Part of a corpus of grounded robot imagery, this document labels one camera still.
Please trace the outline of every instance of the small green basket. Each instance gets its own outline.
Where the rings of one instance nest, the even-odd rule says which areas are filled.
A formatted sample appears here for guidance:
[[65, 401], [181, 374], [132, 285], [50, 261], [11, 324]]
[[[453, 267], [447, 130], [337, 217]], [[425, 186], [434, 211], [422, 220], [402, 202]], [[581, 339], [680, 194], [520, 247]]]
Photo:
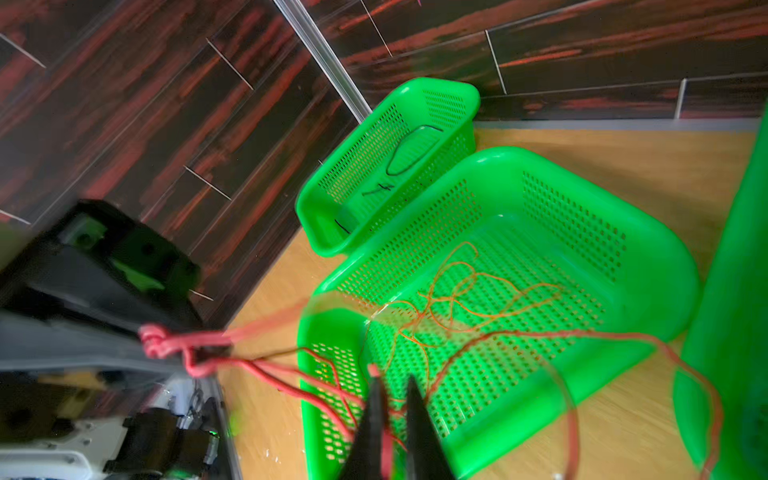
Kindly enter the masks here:
[[[478, 256], [464, 246], [453, 260], [521, 288], [540, 282], [562, 288], [557, 300], [500, 319], [482, 332], [596, 329], [669, 340], [687, 324], [699, 293], [690, 254], [664, 225], [537, 154], [499, 147], [478, 152], [443, 175], [356, 250], [316, 295], [338, 292], [370, 306], [408, 300], [422, 308], [425, 299], [419, 293], [429, 290], [441, 263], [465, 241], [477, 247]], [[435, 296], [446, 295], [465, 275], [448, 271]], [[478, 282], [462, 300], [498, 312], [510, 297], [502, 290]], [[538, 302], [544, 295], [533, 290], [528, 300]], [[408, 307], [400, 307], [392, 306], [392, 314], [408, 318]], [[469, 315], [460, 320], [480, 321]], [[363, 346], [367, 326], [367, 318], [346, 308], [308, 307], [298, 344], [332, 358], [343, 388], [365, 396], [365, 366], [386, 363], [396, 334], [395, 326], [374, 322]], [[423, 342], [438, 343], [437, 338], [419, 330]], [[460, 345], [428, 349], [432, 376]], [[564, 411], [541, 359], [561, 372], [580, 402], [651, 352], [645, 344], [598, 339], [495, 337], [473, 347], [453, 365], [428, 405], [455, 474], [466, 478], [477, 472]], [[299, 366], [333, 382], [329, 368], [307, 354], [300, 355]], [[423, 390], [423, 353], [413, 343], [399, 342], [385, 376], [392, 395], [404, 398], [411, 373]], [[335, 396], [306, 388], [343, 412]], [[349, 446], [328, 418], [306, 403], [303, 420], [310, 478], [335, 478]], [[399, 435], [403, 426], [402, 421], [393, 424]]]
[[322, 257], [350, 253], [475, 151], [475, 87], [417, 78], [401, 85], [307, 181], [296, 212]]
[[[725, 413], [713, 480], [768, 478], [768, 121], [733, 200], [683, 359], [717, 387]], [[707, 453], [710, 403], [678, 375], [675, 416], [697, 465]]]

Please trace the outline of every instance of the green plastic basket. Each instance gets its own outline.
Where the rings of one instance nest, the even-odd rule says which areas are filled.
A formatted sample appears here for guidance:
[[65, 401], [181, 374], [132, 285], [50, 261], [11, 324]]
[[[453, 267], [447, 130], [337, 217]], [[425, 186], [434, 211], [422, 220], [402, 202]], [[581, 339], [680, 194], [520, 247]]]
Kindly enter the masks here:
[[475, 151], [475, 87], [417, 78], [401, 85], [307, 181], [296, 212], [322, 257], [350, 253]]
[[[768, 121], [733, 201], [683, 358], [717, 387], [725, 419], [712, 478], [768, 478]], [[707, 453], [710, 404], [679, 375], [675, 416], [694, 462]]]
[[[409, 300], [421, 308], [425, 300], [419, 292], [429, 289], [440, 264], [464, 241], [478, 248], [479, 257], [461, 247], [453, 257], [457, 261], [521, 288], [549, 282], [563, 289], [559, 300], [500, 319], [482, 328], [485, 332], [583, 328], [645, 332], [669, 340], [687, 324], [699, 293], [690, 254], [664, 225], [537, 154], [499, 147], [466, 158], [435, 182], [330, 275], [316, 295], [338, 292], [376, 306]], [[435, 295], [446, 295], [465, 274], [450, 270]], [[509, 292], [478, 282], [462, 299], [491, 312], [509, 297]], [[543, 292], [534, 290], [529, 297], [539, 301]], [[393, 307], [392, 314], [407, 316], [409, 310]], [[478, 323], [470, 316], [460, 320]], [[343, 388], [363, 396], [369, 380], [365, 365], [386, 363], [396, 332], [394, 326], [374, 322], [359, 358], [366, 321], [344, 308], [309, 307], [298, 337], [299, 345], [333, 358], [342, 370]], [[462, 356], [428, 406], [454, 472], [462, 478], [564, 411], [564, 400], [539, 368], [539, 357], [560, 370], [580, 402], [652, 351], [644, 344], [596, 339], [496, 338]], [[419, 339], [437, 341], [428, 330]], [[459, 345], [429, 349], [433, 376]], [[299, 365], [333, 382], [329, 368], [308, 355], [299, 357]], [[422, 352], [400, 342], [385, 377], [395, 397], [403, 398], [411, 373], [423, 389]], [[318, 393], [343, 411], [335, 396]], [[349, 446], [319, 410], [304, 404], [303, 418], [310, 478], [334, 478]], [[403, 422], [395, 422], [394, 429], [402, 435]]]

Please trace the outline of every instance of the wooden tabletop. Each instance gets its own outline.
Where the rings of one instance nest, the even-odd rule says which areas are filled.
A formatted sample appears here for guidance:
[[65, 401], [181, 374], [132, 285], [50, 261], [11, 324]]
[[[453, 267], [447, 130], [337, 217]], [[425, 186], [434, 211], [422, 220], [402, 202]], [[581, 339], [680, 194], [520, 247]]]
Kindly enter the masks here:
[[[476, 137], [478, 149], [515, 145], [542, 154], [645, 210], [688, 245], [703, 275], [755, 139], [713, 132], [520, 130], [478, 130]], [[342, 261], [318, 257], [299, 232], [232, 326], [308, 298]], [[255, 356], [295, 345], [297, 328], [296, 318], [242, 342], [235, 354]], [[681, 344], [674, 342], [678, 350]], [[579, 407], [579, 478], [696, 478], [674, 420], [673, 376], [673, 366], [653, 355]], [[223, 371], [219, 379], [243, 477], [306, 478], [300, 403], [238, 370]], [[564, 446], [564, 425], [558, 421], [473, 478], [550, 479], [562, 472]]]

